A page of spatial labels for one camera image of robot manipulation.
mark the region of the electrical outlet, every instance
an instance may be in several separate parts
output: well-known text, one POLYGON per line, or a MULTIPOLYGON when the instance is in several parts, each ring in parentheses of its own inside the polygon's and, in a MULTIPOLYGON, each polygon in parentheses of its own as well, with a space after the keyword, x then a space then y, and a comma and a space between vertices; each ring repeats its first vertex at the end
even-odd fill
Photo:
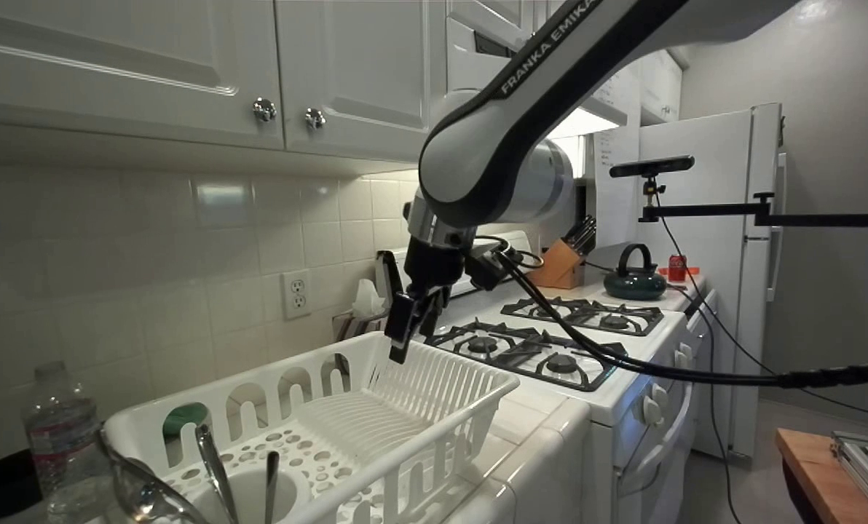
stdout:
POLYGON ((311 270, 282 270, 282 318, 311 313, 311 270))

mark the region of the stove knob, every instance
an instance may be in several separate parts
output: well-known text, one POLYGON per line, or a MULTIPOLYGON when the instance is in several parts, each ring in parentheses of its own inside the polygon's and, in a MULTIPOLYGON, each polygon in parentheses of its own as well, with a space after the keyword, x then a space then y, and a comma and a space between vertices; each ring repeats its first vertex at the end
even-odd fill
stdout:
POLYGON ((662 427, 665 425, 665 407, 662 407, 662 401, 644 395, 644 401, 642 401, 642 418, 644 418, 648 427, 662 427))
POLYGON ((670 392, 667 386, 662 385, 651 385, 651 392, 648 392, 654 401, 660 401, 662 407, 670 401, 670 392))
POLYGON ((694 369, 694 345, 692 343, 680 343, 674 350, 674 367, 680 369, 694 369))

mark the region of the metal rod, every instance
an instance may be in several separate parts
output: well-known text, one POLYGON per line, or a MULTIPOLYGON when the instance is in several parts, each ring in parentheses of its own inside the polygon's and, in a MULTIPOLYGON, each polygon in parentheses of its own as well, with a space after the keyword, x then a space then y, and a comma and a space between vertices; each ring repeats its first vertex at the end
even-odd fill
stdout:
POLYGON ((770 214, 770 203, 644 206, 644 220, 696 214, 770 214))
POLYGON ((278 519, 279 452, 266 455, 266 524, 278 519))
POLYGON ((214 434, 210 434, 208 421, 202 421, 196 427, 196 440, 198 440, 202 463, 208 468, 208 481, 210 481, 214 492, 223 497, 230 522, 237 524, 239 519, 237 519, 237 501, 233 501, 230 476, 228 476, 228 468, 223 463, 220 444, 214 442, 214 434))
POLYGON ((754 214, 754 225, 782 225, 782 226, 868 226, 868 214, 754 214))

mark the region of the wooden board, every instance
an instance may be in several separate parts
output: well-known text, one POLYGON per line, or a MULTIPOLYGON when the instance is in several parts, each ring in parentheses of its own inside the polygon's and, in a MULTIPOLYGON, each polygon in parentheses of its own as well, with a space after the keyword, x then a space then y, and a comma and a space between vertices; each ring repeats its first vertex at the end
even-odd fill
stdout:
POLYGON ((868 524, 868 494, 834 455, 834 440, 777 427, 777 447, 827 524, 868 524))

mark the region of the utensil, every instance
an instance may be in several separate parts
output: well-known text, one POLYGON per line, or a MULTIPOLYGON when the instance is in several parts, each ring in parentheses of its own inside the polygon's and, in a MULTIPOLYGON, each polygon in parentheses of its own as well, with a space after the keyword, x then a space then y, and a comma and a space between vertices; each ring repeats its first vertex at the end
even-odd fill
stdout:
POLYGON ((205 463, 205 472, 208 472, 208 481, 210 481, 214 492, 228 507, 230 522, 239 524, 230 476, 228 476, 228 468, 223 463, 220 444, 214 442, 214 434, 210 434, 208 421, 196 425, 196 440, 198 440, 198 455, 202 455, 202 463, 205 463))
POLYGON ((96 430, 96 444, 112 463, 115 474, 115 494, 124 511, 129 511, 131 522, 157 522, 167 514, 208 524, 208 519, 167 481, 160 481, 144 460, 124 458, 106 436, 106 430, 96 430))
POLYGON ((266 455, 266 524, 278 514, 279 452, 266 455))
POLYGON ((574 225, 562 241, 572 245, 579 255, 587 255, 594 246, 597 239, 597 219, 587 214, 579 225, 574 225))
POLYGON ((384 309, 403 293, 400 261, 392 249, 376 249, 376 289, 384 309))

